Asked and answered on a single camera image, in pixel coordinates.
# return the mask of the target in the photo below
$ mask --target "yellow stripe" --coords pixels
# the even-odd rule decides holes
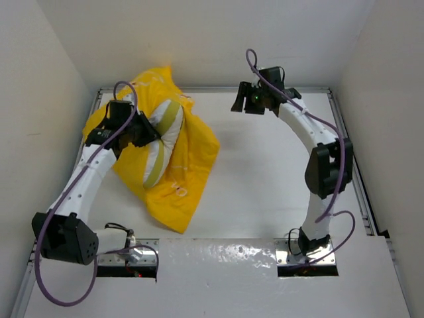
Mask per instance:
[[[165,156],[165,147],[164,143],[161,140],[159,142],[159,153],[156,157],[156,161],[154,162],[153,169],[149,174],[147,180],[143,183],[143,186],[146,189],[151,188],[160,178],[160,172],[162,171],[162,167],[164,165],[164,156]]]
[[[168,105],[168,107],[165,110],[164,116],[162,119],[160,119],[160,122],[156,125],[155,129],[156,131],[163,136],[168,129],[172,126],[174,123],[178,111],[180,110],[180,104],[176,101],[171,101],[171,103]]]

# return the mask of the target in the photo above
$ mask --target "white platform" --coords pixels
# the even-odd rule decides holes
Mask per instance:
[[[92,229],[118,222],[138,237],[159,238],[158,283],[98,278],[89,298],[73,308],[52,305],[35,285],[25,317],[408,317],[386,242],[366,236],[352,185],[336,206],[357,221],[354,236],[336,254],[340,276],[277,277],[272,238],[304,220],[307,152],[271,112],[231,113],[235,93],[191,96],[193,112],[213,129],[221,151],[186,233],[152,219],[113,172],[89,218]],[[327,94],[303,98],[312,113],[334,122]],[[350,227],[348,217],[332,221],[335,244]],[[54,295],[70,301],[85,290],[91,266],[43,260],[42,274]]]

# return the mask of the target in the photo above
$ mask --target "black bracket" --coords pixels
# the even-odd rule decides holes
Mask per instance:
[[[134,105],[130,101],[110,101],[106,106],[105,117],[87,136],[85,145],[103,144],[127,121]],[[118,158],[122,150],[132,143],[135,147],[143,147],[160,139],[159,132],[150,124],[146,115],[137,113],[127,127],[105,148],[112,149]]]
[[[301,95],[296,89],[286,89],[284,87],[284,79],[282,79],[279,67],[265,68],[260,70],[259,73],[288,97],[301,99]],[[287,103],[287,99],[270,89],[263,81],[259,81],[257,85],[242,81],[238,85],[237,98],[231,107],[231,111],[239,113],[244,111],[246,114],[263,115],[265,114],[265,109],[269,109],[278,116],[280,104],[282,103]]]
[[[302,255],[306,255],[308,252],[312,252],[319,247],[327,246],[330,242],[330,234],[327,234],[325,237],[320,238],[319,240],[309,240],[303,232],[303,229],[299,229],[299,238],[297,239],[297,245],[300,248]]]
[[[353,144],[349,138],[344,139],[344,173],[340,191],[352,181]],[[340,142],[318,144],[309,157],[305,171],[305,181],[311,193],[325,199],[334,193],[340,172]]]
[[[36,213],[32,218],[37,240],[48,213]],[[67,217],[53,215],[41,244],[44,258],[88,265],[96,257],[99,239],[76,213],[71,213]]]

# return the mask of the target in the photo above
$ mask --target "white wall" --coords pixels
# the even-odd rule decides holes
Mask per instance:
[[[0,317],[8,317],[32,216],[70,175],[91,96],[35,0],[1,2],[0,43]]]
[[[38,0],[90,87],[171,64],[179,85],[233,85],[244,59],[292,85],[337,82],[374,0]]]
[[[378,223],[394,243],[414,317],[424,317],[424,1],[379,0],[339,87]]]

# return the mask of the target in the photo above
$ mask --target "soft continuum robot arm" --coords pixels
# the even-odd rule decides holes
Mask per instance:
[[[306,105],[294,88],[284,88],[284,77],[280,68],[267,68],[259,71],[272,85],[281,89],[303,110],[288,103],[281,95],[271,91],[267,85],[241,82],[237,99],[231,111],[263,115],[265,108],[287,123],[299,137],[309,153],[305,171],[305,181],[311,192],[306,219],[299,230],[298,245],[303,255],[320,246],[326,246],[330,239],[330,217],[316,222],[329,206],[340,170],[340,148],[337,137],[320,122],[305,115]],[[348,138],[344,139],[345,165],[340,192],[352,180],[353,146]]]
[[[91,263],[96,255],[128,247],[133,232],[128,229],[105,228],[92,231],[87,226],[88,215],[94,197],[106,173],[117,161],[121,151],[131,142],[141,147],[159,139],[160,135],[149,123],[143,112],[136,114],[129,125],[103,149],[101,145],[118,131],[130,117],[134,105],[130,101],[110,101],[106,106],[102,122],[87,136],[80,161],[65,189],[69,188],[80,172],[87,170],[69,192],[65,202],[53,216],[42,241],[41,254],[45,258],[74,262]],[[89,158],[99,151],[92,162]],[[36,213],[32,219],[32,229],[38,238],[48,213]]]

